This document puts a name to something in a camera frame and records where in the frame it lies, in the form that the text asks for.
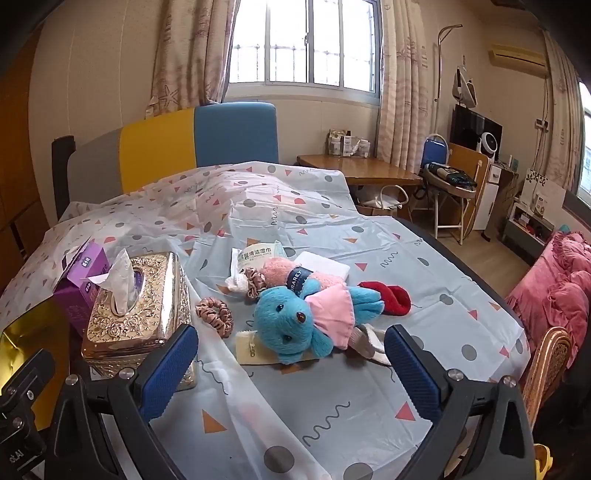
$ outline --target air conditioner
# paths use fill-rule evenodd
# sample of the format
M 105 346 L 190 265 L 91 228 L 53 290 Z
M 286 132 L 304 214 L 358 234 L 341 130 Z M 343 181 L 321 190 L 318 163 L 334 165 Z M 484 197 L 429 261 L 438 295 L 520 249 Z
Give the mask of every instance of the air conditioner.
M 541 78 L 548 76 L 548 64 L 544 53 L 509 45 L 492 44 L 489 57 L 496 67 L 517 70 Z

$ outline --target bed sheet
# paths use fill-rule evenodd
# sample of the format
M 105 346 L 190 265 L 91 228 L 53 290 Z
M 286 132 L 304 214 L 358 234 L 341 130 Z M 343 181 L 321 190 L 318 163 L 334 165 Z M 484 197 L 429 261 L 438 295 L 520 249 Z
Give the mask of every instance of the bed sheet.
M 350 285 L 404 287 L 410 313 L 374 324 L 401 323 L 445 368 L 497 381 L 521 376 L 530 358 L 505 310 L 397 220 L 358 214 L 337 171 L 259 162 L 197 168 L 101 205 L 73 203 L 0 299 L 0 327 L 51 294 L 63 255 L 88 237 L 111 261 L 121 248 L 131 256 L 176 252 L 193 301 L 227 302 L 234 332 L 252 328 L 254 305 L 225 287 L 231 250 L 279 240 L 289 258 L 307 250 L 346 263 Z M 391 479 L 430 428 L 392 368 L 346 351 L 243 369 L 231 353 L 235 333 L 222 341 L 193 321 L 197 387 L 175 394 L 152 422 L 188 479 Z

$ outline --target pink dress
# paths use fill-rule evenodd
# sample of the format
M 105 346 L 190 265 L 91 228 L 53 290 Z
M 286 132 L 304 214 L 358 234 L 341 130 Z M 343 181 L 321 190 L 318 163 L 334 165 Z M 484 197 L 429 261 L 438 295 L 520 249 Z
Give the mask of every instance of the pink dress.
M 308 295 L 304 301 L 310 307 L 314 325 L 328 336 L 335 347 L 345 350 L 355 326 L 353 301 L 342 283 Z

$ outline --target table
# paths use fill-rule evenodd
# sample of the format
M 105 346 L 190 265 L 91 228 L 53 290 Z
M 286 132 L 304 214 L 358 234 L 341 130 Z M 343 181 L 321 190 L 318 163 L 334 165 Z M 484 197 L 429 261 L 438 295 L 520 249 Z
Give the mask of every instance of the table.
M 417 187 L 421 177 L 377 158 L 299 155 L 299 165 L 343 172 L 348 185 L 400 185 Z

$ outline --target tissue box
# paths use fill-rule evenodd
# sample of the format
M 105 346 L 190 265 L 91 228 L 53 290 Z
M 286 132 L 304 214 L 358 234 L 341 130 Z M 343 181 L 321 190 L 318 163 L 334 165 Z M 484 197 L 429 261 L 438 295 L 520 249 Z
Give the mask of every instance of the tissue box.
M 99 287 L 88 277 L 109 271 L 109 261 L 103 248 L 94 242 L 82 245 L 66 264 L 64 273 L 53 290 L 55 302 L 63 309 L 72 326 L 84 337 Z
M 191 323 L 189 288 L 178 256 L 172 252 L 131 258 L 139 281 L 130 310 L 116 312 L 112 293 L 100 289 L 82 339 L 82 357 L 98 373 L 114 377 L 125 367 L 137 368 L 182 323 Z M 178 390 L 195 386 L 195 362 Z

